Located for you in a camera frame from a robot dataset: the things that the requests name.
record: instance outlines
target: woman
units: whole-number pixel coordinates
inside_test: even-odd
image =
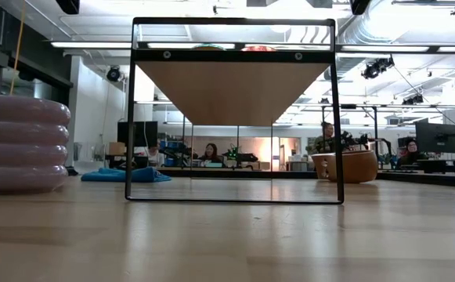
[[[314,154],[318,153],[333,153],[335,151],[334,147],[334,126],[324,121],[321,126],[324,130],[324,138],[323,136],[319,136],[314,141]]]
[[[217,145],[209,143],[206,145],[204,155],[199,158],[202,161],[210,161],[211,163],[222,164],[222,160],[217,155]]]
[[[403,165],[413,165],[417,160],[427,160],[428,157],[418,151],[418,144],[415,139],[408,139],[406,141],[406,155],[402,156],[398,160],[396,165],[398,169],[401,169]]]

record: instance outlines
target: cable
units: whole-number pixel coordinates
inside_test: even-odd
[[[107,82],[107,97],[105,99],[105,111],[103,112],[103,123],[102,123],[102,135],[101,140],[103,144],[103,133],[105,133],[105,120],[107,119],[107,107],[109,106],[109,91],[110,91],[110,82]]]
[[[25,2],[23,0],[22,6],[22,16],[20,18],[20,32],[18,34],[18,42],[16,43],[16,55],[15,55],[15,66],[13,67],[13,74],[16,73],[16,68],[18,67],[18,59],[20,58],[20,46],[22,45],[22,35],[23,35],[23,21],[25,20]],[[13,79],[11,80],[11,87],[9,88],[9,94],[13,95],[13,87],[15,86],[15,78],[16,76],[13,75]]]
[[[405,78],[405,76],[401,73],[401,71],[398,70],[398,68],[396,66],[392,66],[394,67],[394,69],[396,71],[398,71],[399,75],[401,75],[401,77],[406,81],[406,83],[408,83],[408,85],[420,96],[422,96],[422,94],[420,92],[418,92],[418,90],[415,89],[415,87],[408,81],[408,79]],[[429,103],[429,100],[427,100],[424,96],[422,96],[422,98],[425,100],[425,102]],[[455,124],[455,121],[452,121],[447,115],[445,115],[440,109],[438,109],[438,107],[435,107],[435,109],[443,116],[445,117],[447,120],[451,121],[452,123]]]
[[[146,105],[143,105],[143,116],[144,116],[144,118],[145,118],[145,116],[146,116]],[[147,156],[147,158],[148,158],[148,157],[149,157],[149,150],[148,150],[148,148],[149,148],[149,143],[147,142],[146,124],[147,124],[147,122],[144,121],[144,122],[143,122],[143,138],[144,138],[144,140],[146,140],[146,146],[143,147],[143,148],[144,148],[144,150],[146,151],[146,156]]]

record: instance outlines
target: wooden panel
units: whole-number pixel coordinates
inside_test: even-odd
[[[335,197],[328,181],[133,183],[145,197]],[[129,203],[124,183],[0,196],[0,282],[455,282],[455,187],[374,181],[345,206]]]
[[[270,126],[328,67],[324,63],[140,62],[195,125]]]

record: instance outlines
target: cardboard box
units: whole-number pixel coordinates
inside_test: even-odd
[[[268,161],[260,161],[260,169],[261,170],[270,170],[271,163],[269,163]]]
[[[126,153],[126,146],[121,142],[109,143],[109,156],[123,156]]]

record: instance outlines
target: computer monitor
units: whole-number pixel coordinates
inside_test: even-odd
[[[134,135],[133,146],[135,147],[157,146],[157,121],[134,122],[133,135]],[[124,143],[126,144],[126,146],[128,146],[128,122],[117,123],[117,141]]]
[[[418,150],[455,154],[455,125],[415,123]]]

